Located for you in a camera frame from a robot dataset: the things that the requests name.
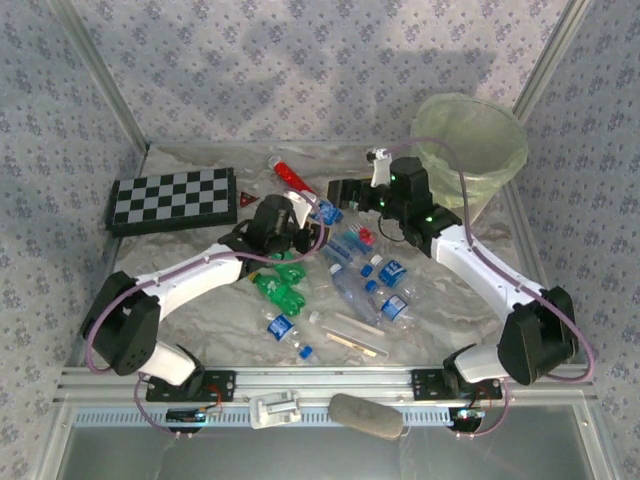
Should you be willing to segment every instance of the red object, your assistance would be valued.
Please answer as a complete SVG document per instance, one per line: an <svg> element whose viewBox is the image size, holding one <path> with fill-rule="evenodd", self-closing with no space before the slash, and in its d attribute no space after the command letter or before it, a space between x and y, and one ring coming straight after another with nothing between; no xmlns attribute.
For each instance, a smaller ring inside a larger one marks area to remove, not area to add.
<svg viewBox="0 0 640 480"><path fill-rule="evenodd" d="M373 232L365 227L362 227L358 231L358 237L360 238L360 241L365 245L373 245L376 241L376 237Z"/></svg>
<svg viewBox="0 0 640 480"><path fill-rule="evenodd" d="M315 194L311 187L304 183L304 180L302 180L296 172L291 170L289 165L284 163L284 160L282 160L281 157L277 155L271 157L269 159L269 167L273 169L273 171L276 172L278 176L291 188L295 188L301 192L311 192Z"/></svg>
<svg viewBox="0 0 640 480"><path fill-rule="evenodd" d="M251 195L250 193L247 192L240 192L240 208L244 208L247 205L252 204L253 202L255 202L256 200L258 200L259 197L254 197L253 195Z"/></svg>

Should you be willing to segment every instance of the translucent plastic bag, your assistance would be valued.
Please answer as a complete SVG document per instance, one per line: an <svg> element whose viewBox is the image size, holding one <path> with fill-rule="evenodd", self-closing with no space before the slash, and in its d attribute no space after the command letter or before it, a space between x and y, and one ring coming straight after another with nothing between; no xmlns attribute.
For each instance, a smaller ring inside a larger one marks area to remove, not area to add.
<svg viewBox="0 0 640 480"><path fill-rule="evenodd" d="M411 137L437 137L456 152L465 172L471 220L527 161L526 132L513 114L462 94L429 98L416 115ZM446 150L431 143L413 147L429 172L434 201L462 215L460 179Z"/></svg>

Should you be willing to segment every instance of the patterned wallpaper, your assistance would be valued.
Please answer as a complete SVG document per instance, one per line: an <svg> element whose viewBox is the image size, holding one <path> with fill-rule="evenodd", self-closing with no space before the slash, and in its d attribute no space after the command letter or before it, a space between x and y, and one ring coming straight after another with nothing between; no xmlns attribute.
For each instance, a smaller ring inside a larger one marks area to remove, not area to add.
<svg viewBox="0 0 640 480"><path fill-rule="evenodd" d="M0 478L27 478L139 163L46 3L0 2Z"/></svg>
<svg viewBox="0 0 640 480"><path fill-rule="evenodd" d="M529 118L520 194L550 282L576 301L629 478L640 478L640 6L596 0Z"/></svg>
<svg viewBox="0 0 640 480"><path fill-rule="evenodd" d="M433 93L512 106L567 0L72 0L153 142L399 139Z"/></svg>

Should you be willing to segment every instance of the black and white checkerboard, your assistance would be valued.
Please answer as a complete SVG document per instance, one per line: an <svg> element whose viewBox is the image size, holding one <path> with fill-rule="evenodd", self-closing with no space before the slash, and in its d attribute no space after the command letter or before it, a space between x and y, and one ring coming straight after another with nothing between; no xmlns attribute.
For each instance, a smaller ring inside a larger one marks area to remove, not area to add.
<svg viewBox="0 0 640 480"><path fill-rule="evenodd" d="M116 181L106 223L126 237L237 221L233 168L221 168Z"/></svg>

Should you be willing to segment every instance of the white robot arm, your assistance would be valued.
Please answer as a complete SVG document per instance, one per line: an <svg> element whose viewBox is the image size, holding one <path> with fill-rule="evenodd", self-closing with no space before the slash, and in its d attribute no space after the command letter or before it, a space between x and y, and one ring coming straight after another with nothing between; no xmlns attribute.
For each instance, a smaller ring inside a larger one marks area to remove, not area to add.
<svg viewBox="0 0 640 480"><path fill-rule="evenodd" d="M306 195L315 202L313 194ZM144 285L107 317L92 347L118 375L140 372L174 387L197 389L203 367L183 347L157 341L159 323L181 305L236 282L264 265L244 254L269 256L289 250L292 245L304 253L316 241L324 241L318 238L318 225L307 223L310 212L309 202L294 192L269 195L252 220L239 224L195 257L137 278L114 273L91 307L82 334L85 339L89 337L97 317L123 291Z"/></svg>
<svg viewBox="0 0 640 480"><path fill-rule="evenodd" d="M391 160L386 151L375 150L367 159L374 167L371 180L330 182L329 201L340 208L357 204L359 210L374 210L397 220L409 244L467 282L504 323L498 345L469 345L445 360L445 370L455 377L453 383L460 386L509 376L529 385L575 355L577 340L568 327L522 288L539 294L574 321L573 304L564 290L545 290L473 237L472 248L461 220L433 202L427 171L418 158ZM474 250L518 286L505 281Z"/></svg>

